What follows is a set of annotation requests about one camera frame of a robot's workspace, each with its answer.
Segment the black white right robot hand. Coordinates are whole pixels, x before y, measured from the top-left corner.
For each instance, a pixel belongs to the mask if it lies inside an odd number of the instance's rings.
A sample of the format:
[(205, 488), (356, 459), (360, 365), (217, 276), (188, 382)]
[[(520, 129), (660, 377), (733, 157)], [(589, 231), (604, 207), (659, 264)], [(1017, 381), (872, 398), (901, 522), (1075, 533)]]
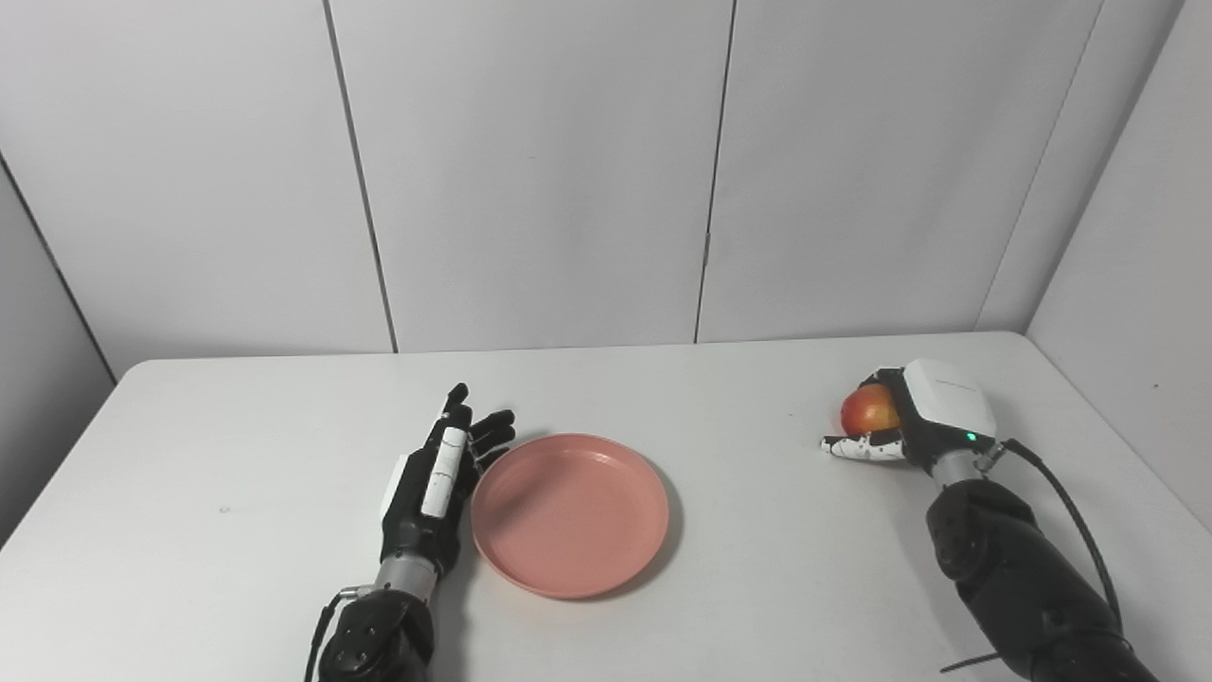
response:
[(844, 399), (840, 419), (844, 435), (821, 439), (824, 453), (909, 463), (938, 485), (983, 478), (1000, 448), (987, 392), (964, 369), (932, 359), (877, 368)]

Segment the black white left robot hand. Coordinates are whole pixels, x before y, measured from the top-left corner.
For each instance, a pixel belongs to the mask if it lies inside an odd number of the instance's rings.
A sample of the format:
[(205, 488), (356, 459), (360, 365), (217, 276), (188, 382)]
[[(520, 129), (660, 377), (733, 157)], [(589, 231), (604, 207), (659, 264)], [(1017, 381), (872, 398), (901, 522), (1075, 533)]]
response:
[(419, 557), (438, 577), (454, 569), (464, 505), (516, 437), (514, 411), (478, 420), (469, 394), (464, 383), (454, 385), (424, 443), (399, 458), (381, 509), (378, 561)]

